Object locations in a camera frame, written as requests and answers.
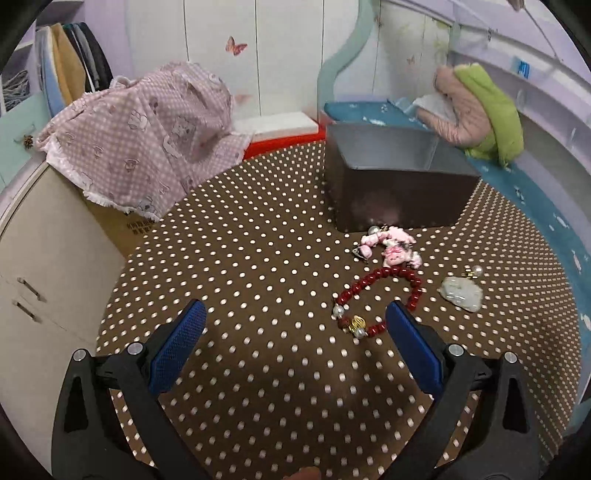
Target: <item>red edge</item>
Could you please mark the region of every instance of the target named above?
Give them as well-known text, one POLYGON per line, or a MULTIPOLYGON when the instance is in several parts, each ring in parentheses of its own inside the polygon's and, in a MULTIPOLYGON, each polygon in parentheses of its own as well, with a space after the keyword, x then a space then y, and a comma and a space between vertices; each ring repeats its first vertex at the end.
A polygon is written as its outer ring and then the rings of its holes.
POLYGON ((280 148, 287 148, 301 143, 316 142, 318 140, 324 140, 325 138, 326 130, 319 127, 317 134, 297 135, 295 137, 274 138, 273 140, 254 142, 251 143, 244 152, 244 160, 248 160, 249 158, 256 157, 263 153, 279 150, 280 148))

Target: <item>gray garment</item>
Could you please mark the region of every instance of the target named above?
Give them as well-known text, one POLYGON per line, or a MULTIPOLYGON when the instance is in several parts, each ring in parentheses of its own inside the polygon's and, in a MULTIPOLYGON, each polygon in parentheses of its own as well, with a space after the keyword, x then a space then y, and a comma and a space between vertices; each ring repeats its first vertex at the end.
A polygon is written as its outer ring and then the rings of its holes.
POLYGON ((74 36, 76 37, 76 40, 78 41, 78 44, 80 45, 80 48, 84 52, 84 57, 88 62, 87 67, 90 72, 90 75, 92 76, 93 83, 95 85, 95 89, 98 90, 99 89, 99 73, 96 71, 95 58, 92 56, 92 52, 90 51, 90 45, 88 45, 88 40, 86 39, 84 32, 75 23, 72 24, 72 29, 74 31, 74 36))

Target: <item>table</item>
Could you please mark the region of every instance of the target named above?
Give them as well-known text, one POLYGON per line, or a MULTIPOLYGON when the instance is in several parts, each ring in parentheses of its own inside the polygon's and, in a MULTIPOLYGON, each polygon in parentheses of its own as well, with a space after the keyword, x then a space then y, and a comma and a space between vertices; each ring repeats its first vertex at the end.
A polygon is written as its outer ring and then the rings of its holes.
MULTIPOLYGON (((387 335, 356 340, 331 319, 333 298, 378 265, 351 249, 324 196, 323 142, 259 156, 198 187, 128 258, 98 337, 101 354, 146 340, 190 298, 207 328, 175 387, 160 397, 214 478, 282 478, 317 465, 325 478, 376 479, 431 399, 387 335)), ((471 353, 515 352, 539 420, 541 454, 556 454, 579 380, 577 310, 561 265, 536 228, 480 182, 456 226, 411 231, 425 280, 415 312, 471 353), (484 305, 470 314, 437 293, 447 275, 485 268, 484 305)), ((351 313, 381 320, 408 284, 381 279, 351 313)), ((462 444, 473 394, 442 462, 462 444)), ((150 462, 121 393, 115 405, 138 459, 150 462)))

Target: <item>teal cabinet panel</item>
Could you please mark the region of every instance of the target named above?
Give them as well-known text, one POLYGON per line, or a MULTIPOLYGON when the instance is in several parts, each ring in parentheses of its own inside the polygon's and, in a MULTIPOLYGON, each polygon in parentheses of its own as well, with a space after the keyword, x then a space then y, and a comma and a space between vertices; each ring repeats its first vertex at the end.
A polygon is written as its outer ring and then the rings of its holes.
POLYGON ((42 93, 30 96, 0 117, 0 190, 31 158, 33 152, 25 149, 23 137, 35 136, 49 120, 49 111, 42 93))

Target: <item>red bead bracelet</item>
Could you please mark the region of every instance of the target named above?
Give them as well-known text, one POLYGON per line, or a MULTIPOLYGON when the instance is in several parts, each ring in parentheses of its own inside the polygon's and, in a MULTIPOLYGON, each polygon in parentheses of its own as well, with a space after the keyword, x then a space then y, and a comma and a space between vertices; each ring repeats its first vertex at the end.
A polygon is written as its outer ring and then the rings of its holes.
POLYGON ((355 284, 353 284, 351 288, 344 290, 337 297, 335 300, 335 306, 333 308, 333 314, 337 317, 339 328, 348 328, 357 338, 362 338, 364 336, 369 336, 371 338, 384 332, 386 330, 386 326, 383 323, 366 327, 365 320, 363 320, 361 317, 355 316, 353 319, 350 319, 349 317, 345 316, 345 308, 343 306, 349 302, 353 295, 360 293, 361 290, 363 290, 368 285, 373 285, 379 278, 395 276, 406 278, 410 282, 412 290, 407 301, 406 308, 411 312, 414 311, 417 308, 417 304, 421 298, 421 295, 423 294, 423 290, 421 289, 423 281, 418 278, 415 271, 410 268, 401 267, 399 265, 395 265, 393 267, 382 267, 364 276, 355 284))

